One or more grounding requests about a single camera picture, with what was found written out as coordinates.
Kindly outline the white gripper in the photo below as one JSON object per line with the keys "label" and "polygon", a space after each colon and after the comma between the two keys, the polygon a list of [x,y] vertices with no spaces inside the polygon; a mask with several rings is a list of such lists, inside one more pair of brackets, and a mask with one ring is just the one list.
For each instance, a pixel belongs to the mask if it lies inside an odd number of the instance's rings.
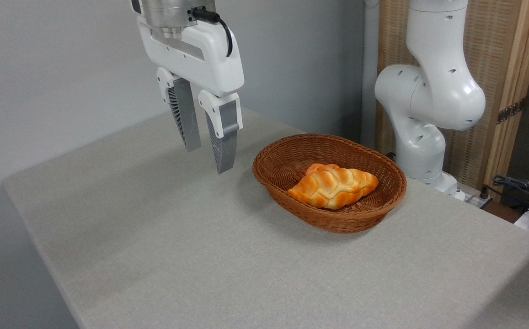
{"label": "white gripper", "polygon": [[243,128],[239,95],[244,72],[235,44],[229,57],[226,33],[203,21],[185,27],[181,39],[166,39],[138,17],[147,56],[158,65],[156,79],[188,152],[201,148],[191,83],[203,88],[198,100],[204,109],[218,174],[233,168],[237,134]]}

